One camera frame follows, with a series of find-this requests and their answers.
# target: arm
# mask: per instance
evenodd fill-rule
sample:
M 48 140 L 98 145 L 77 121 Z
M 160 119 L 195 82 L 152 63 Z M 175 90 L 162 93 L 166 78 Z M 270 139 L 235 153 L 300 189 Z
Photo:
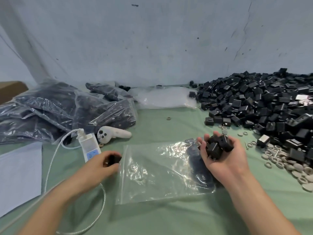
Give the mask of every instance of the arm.
M 214 131 L 214 134 L 220 136 L 217 131 Z M 201 143 L 201 157 L 213 176 L 229 192 L 237 212 L 251 234 L 300 235 L 250 172 L 245 149 L 239 139 L 229 136 L 234 149 L 229 153 L 223 152 L 221 159 L 213 162 L 205 150 L 205 141 L 208 141 L 209 137 L 205 134 L 204 141 L 198 138 Z
M 119 164 L 107 166 L 108 156 L 121 154 L 106 151 L 94 156 L 73 176 L 54 188 L 18 235 L 52 235 L 57 231 L 68 205 L 81 194 L 95 188 L 102 180 L 118 171 Z

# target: green table surface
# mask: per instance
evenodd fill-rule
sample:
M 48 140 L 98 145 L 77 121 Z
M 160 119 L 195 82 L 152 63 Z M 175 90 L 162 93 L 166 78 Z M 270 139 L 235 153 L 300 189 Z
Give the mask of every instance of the green table surface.
M 136 125 L 129 129 L 133 134 L 132 138 L 111 140 L 102 151 L 117 150 L 123 153 L 123 146 L 127 144 L 177 142 L 202 137 L 204 133 L 212 134 L 213 130 L 221 132 L 217 125 L 204 125 L 204 118 L 207 115 L 206 111 L 188 108 L 139 110 Z M 243 131 L 246 130 L 232 127 L 228 133 L 238 137 L 237 133 Z M 255 140 L 253 132 L 248 131 L 248 133 L 249 135 L 240 138 L 242 143 Z M 0 154 L 23 145 L 0 146 Z M 70 146 L 76 145 L 78 142 L 75 140 Z M 43 146 L 42 188 L 55 148 L 55 145 Z M 246 152 L 252 173 L 278 208 L 302 234 L 312 234 L 313 194 L 304 191 L 286 170 L 276 166 L 272 169 L 266 168 L 264 166 L 266 161 L 254 148 Z M 52 165 L 48 187 L 68 178 L 82 165 L 84 165 L 84 158 L 81 149 L 66 150 L 60 147 Z M 118 177 L 107 179 L 104 187 L 106 189 L 104 211 L 86 234 L 248 234 L 248 229 L 234 209 L 229 194 L 224 188 L 207 195 L 115 205 Z M 60 230 L 74 232 L 87 227 L 97 217 L 102 197 L 102 190 L 97 187 L 79 198 L 65 213 Z M 19 206 L 0 218 L 0 228 L 35 200 Z M 25 214 L 4 234 L 18 231 L 33 211 Z

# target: paper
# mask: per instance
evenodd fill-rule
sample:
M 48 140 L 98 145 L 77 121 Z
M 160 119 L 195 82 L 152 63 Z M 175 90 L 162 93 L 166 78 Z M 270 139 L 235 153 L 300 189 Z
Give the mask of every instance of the paper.
M 0 217 L 41 194 L 42 143 L 0 155 Z

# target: brown box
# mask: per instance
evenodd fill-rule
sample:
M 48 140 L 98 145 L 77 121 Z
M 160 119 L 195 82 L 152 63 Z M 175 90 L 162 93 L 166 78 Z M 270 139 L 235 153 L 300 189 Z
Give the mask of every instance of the brown box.
M 21 81 L 0 82 L 0 105 L 12 100 L 13 97 L 27 90 L 27 86 Z

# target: wall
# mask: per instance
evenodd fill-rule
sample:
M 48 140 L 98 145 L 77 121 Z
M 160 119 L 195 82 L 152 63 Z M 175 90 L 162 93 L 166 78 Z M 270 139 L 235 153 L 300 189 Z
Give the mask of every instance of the wall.
M 28 87 L 36 82 L 0 25 L 0 81 L 23 81 Z
M 9 1 L 49 75 L 69 83 L 313 71 L 313 0 Z

